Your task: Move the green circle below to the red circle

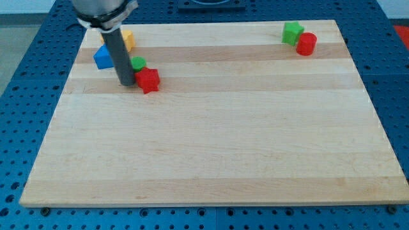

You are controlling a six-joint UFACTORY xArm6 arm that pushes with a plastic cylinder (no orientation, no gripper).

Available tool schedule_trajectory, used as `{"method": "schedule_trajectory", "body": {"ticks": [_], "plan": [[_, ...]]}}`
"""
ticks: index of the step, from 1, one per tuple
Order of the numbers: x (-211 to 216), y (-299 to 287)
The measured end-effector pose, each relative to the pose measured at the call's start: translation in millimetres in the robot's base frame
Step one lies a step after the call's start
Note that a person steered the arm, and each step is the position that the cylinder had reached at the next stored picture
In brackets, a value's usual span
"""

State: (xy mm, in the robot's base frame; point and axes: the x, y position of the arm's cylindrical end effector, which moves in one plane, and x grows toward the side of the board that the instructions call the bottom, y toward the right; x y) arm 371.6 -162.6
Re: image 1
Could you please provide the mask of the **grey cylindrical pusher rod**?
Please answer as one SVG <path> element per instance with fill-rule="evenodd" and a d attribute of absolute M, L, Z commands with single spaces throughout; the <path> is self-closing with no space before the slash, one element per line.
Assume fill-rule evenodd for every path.
<path fill-rule="evenodd" d="M 121 85 L 133 86 L 135 84 L 134 70 L 122 37 L 121 29 L 117 28 L 109 33 L 102 33 L 102 38 L 104 39 Z"/>

